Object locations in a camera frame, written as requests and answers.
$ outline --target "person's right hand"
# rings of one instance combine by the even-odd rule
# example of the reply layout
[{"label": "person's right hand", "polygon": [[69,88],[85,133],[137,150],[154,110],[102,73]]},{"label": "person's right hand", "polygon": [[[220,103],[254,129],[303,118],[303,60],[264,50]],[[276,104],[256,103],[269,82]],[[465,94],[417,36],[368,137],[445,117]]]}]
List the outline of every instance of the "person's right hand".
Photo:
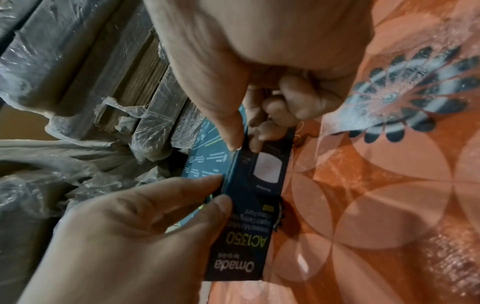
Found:
[{"label": "person's right hand", "polygon": [[337,109],[374,33],[371,0],[144,1],[178,82],[231,150],[242,101],[254,152]]}]

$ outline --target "stack of wrapped packages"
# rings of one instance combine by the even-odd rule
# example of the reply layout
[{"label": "stack of wrapped packages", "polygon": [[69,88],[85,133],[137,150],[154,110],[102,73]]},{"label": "stack of wrapped packages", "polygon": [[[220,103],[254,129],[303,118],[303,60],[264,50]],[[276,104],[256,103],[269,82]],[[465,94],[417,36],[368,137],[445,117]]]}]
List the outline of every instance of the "stack of wrapped packages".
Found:
[{"label": "stack of wrapped packages", "polygon": [[0,298],[10,304],[65,212],[179,175],[178,151],[203,117],[141,0],[0,0],[0,55],[0,107],[47,117],[58,139],[0,140]]}]

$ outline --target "plastic table cover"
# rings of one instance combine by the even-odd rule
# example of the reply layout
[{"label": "plastic table cover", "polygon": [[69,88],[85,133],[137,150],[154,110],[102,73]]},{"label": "plastic table cover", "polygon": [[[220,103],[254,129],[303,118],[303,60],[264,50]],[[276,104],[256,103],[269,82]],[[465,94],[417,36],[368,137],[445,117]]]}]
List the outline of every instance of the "plastic table cover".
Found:
[{"label": "plastic table cover", "polygon": [[480,1],[373,17],[350,101],[298,127],[265,281],[215,282],[210,304],[480,301]]}]

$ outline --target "box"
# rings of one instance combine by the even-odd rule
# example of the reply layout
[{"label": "box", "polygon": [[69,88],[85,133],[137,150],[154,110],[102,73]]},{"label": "box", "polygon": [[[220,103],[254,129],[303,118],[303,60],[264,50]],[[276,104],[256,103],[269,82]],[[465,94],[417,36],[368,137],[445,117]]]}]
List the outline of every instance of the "box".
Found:
[{"label": "box", "polygon": [[[245,120],[244,109],[240,111]],[[246,136],[242,149],[231,152],[213,123],[204,121],[182,176],[222,174],[223,185],[213,195],[227,194],[233,201],[228,223],[211,247],[205,280],[262,279],[272,231],[282,214],[281,192],[294,135],[295,128],[289,129],[283,139],[265,143],[259,154],[250,151]]]}]

